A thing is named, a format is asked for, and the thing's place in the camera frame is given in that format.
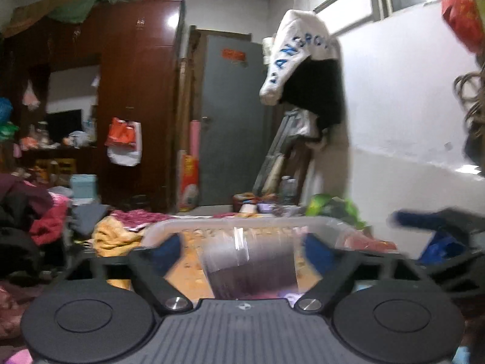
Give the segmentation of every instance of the logo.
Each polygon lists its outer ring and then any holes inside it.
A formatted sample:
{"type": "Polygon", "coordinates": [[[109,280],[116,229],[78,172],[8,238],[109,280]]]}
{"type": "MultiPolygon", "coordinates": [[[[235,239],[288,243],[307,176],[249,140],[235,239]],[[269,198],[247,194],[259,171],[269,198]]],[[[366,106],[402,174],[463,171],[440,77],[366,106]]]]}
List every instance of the logo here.
{"type": "Polygon", "coordinates": [[[251,309],[252,306],[245,302],[244,304],[238,305],[238,308],[243,311],[247,311],[248,309],[251,309]]]}

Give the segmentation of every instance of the gray ribbed panel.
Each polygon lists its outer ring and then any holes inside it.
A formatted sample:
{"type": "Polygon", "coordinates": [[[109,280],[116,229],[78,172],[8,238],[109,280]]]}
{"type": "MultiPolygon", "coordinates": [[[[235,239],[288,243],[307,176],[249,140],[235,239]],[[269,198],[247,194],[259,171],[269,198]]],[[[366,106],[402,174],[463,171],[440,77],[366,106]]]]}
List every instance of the gray ribbed panel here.
{"type": "Polygon", "coordinates": [[[321,317],[301,315],[280,299],[204,300],[192,313],[168,316],[148,344],[117,363],[367,364],[368,361],[347,350],[321,317]],[[240,309],[244,303],[251,308],[240,309]]]}

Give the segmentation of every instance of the white hoodie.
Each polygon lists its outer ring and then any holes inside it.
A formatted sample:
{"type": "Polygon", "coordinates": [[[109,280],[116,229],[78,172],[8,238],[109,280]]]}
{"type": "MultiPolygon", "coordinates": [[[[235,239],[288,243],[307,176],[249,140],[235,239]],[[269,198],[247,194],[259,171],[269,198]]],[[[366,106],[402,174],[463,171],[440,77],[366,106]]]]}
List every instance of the white hoodie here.
{"type": "Polygon", "coordinates": [[[339,53],[325,23],[313,11],[290,9],[276,34],[268,76],[259,91],[261,102],[276,105],[283,85],[306,58],[338,59],[339,53]]]}

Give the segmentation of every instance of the light blue box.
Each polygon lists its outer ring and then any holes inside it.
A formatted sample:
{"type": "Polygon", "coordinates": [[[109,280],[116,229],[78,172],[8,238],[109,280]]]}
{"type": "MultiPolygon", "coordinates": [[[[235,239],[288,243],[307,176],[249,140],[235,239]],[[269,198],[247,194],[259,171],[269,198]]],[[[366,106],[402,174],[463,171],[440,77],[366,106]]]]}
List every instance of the light blue box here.
{"type": "Polygon", "coordinates": [[[74,199],[79,198],[97,198],[98,191],[96,175],[77,174],[71,176],[71,189],[74,193],[74,199]]]}

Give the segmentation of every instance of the pink poster roll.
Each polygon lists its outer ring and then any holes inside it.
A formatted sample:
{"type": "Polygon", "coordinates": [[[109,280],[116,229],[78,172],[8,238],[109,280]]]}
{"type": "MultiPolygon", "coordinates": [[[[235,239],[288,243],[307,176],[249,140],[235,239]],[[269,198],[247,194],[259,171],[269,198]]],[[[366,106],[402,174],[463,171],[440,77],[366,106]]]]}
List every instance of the pink poster roll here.
{"type": "Polygon", "coordinates": [[[190,154],[196,159],[199,158],[199,141],[200,141],[200,122],[192,120],[190,122],[190,154]]]}

